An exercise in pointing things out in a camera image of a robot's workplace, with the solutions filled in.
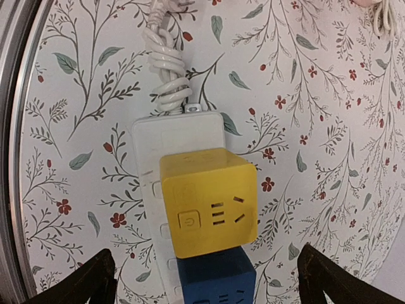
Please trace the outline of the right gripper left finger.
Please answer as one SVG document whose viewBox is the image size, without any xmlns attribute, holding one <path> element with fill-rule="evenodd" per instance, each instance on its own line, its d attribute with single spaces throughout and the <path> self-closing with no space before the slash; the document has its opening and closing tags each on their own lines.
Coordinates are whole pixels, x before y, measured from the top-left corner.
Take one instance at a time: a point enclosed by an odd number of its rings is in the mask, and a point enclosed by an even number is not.
<svg viewBox="0 0 405 304">
<path fill-rule="evenodd" d="M 114 303 L 115 261 L 109 249 L 95 254 L 76 271 L 25 304 Z"/>
</svg>

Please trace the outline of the white multicolour power strip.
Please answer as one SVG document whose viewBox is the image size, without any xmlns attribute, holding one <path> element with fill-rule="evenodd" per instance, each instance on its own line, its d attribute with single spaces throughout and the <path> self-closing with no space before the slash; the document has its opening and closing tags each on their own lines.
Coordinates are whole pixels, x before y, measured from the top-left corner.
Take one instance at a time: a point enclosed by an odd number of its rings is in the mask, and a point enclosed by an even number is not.
<svg viewBox="0 0 405 304">
<path fill-rule="evenodd" d="M 159 161 L 163 156 L 225 147 L 222 115 L 200 111 L 141 118 L 132 127 L 135 163 L 159 275 L 169 303 L 183 303 L 161 190 Z"/>
</svg>

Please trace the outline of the blue cube socket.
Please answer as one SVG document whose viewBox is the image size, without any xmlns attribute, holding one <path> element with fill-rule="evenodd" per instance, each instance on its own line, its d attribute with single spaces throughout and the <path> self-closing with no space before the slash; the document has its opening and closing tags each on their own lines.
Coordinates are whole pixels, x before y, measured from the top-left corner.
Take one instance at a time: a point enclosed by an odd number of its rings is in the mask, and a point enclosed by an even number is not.
<svg viewBox="0 0 405 304">
<path fill-rule="evenodd" d="M 177 259 L 185 303 L 252 303 L 256 270 L 241 246 Z"/>
</svg>

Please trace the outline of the yellow cube socket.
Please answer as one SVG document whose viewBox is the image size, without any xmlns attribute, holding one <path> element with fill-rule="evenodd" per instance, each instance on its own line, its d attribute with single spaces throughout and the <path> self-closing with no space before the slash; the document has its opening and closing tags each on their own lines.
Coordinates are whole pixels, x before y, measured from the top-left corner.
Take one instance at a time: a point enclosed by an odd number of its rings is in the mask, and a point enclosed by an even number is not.
<svg viewBox="0 0 405 304">
<path fill-rule="evenodd" d="M 160 181 L 175 256 L 191 258 L 258 236 L 256 167 L 225 148 L 167 155 Z"/>
</svg>

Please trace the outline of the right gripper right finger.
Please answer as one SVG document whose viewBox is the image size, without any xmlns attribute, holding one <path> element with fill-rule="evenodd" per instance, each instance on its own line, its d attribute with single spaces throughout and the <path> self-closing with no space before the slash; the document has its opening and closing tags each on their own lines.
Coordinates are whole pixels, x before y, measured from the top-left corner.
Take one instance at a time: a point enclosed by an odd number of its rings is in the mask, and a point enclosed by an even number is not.
<svg viewBox="0 0 405 304">
<path fill-rule="evenodd" d="M 401 300 L 354 277 L 310 244 L 297 259 L 301 303 L 402 303 Z"/>
</svg>

